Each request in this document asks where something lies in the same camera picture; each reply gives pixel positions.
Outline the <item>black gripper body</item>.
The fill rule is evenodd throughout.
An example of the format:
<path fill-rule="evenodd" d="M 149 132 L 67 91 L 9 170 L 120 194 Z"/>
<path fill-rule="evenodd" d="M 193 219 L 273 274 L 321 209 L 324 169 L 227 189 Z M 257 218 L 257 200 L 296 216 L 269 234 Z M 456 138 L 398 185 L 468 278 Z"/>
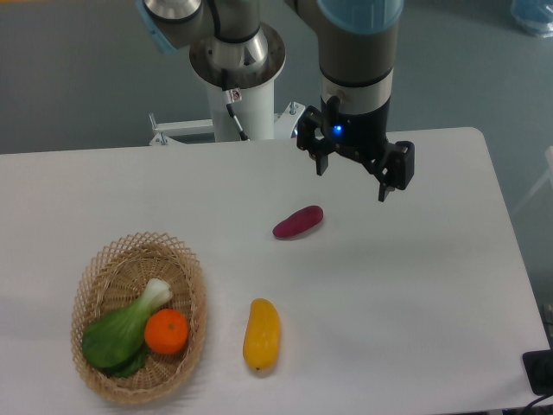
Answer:
<path fill-rule="evenodd" d="M 358 151 L 369 160 L 380 159 L 388 143 L 386 124 L 390 101 L 372 112 L 346 114 L 342 105 L 329 105 L 321 101 L 323 137 L 340 149 Z"/>

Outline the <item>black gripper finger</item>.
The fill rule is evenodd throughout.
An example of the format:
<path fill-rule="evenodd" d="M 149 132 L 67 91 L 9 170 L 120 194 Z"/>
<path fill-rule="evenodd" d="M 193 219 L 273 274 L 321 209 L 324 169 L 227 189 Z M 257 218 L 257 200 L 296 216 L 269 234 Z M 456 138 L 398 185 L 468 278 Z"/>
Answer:
<path fill-rule="evenodd" d="M 325 137 L 318 138 L 316 132 L 322 132 L 323 117 L 313 106 L 308 106 L 297 124 L 296 146 L 307 151 L 315 161 L 316 174 L 322 176 L 328 167 L 328 156 L 332 153 L 332 143 Z"/>
<path fill-rule="evenodd" d="M 378 200 L 384 202 L 395 189 L 406 190 L 415 172 L 415 145 L 410 141 L 385 141 L 360 153 L 360 162 L 379 182 Z"/>

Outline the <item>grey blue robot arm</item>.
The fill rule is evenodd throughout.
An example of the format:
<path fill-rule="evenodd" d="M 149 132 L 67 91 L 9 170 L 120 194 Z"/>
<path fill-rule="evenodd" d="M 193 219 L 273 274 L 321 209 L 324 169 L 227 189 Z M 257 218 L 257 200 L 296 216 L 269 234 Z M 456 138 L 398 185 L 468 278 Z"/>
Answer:
<path fill-rule="evenodd" d="M 407 188 L 415 170 L 411 142 L 386 136 L 400 1 L 292 1 L 290 8 L 315 33 L 321 72 L 319 107 L 290 107 L 284 128 L 309 153 L 318 174 L 336 153 L 361 164 L 384 200 Z M 189 51 L 207 87 L 217 141 L 272 139 L 283 119 L 274 114 L 274 81 L 286 52 L 282 37 L 263 22 L 258 1 L 139 1 L 152 41 L 165 53 Z"/>

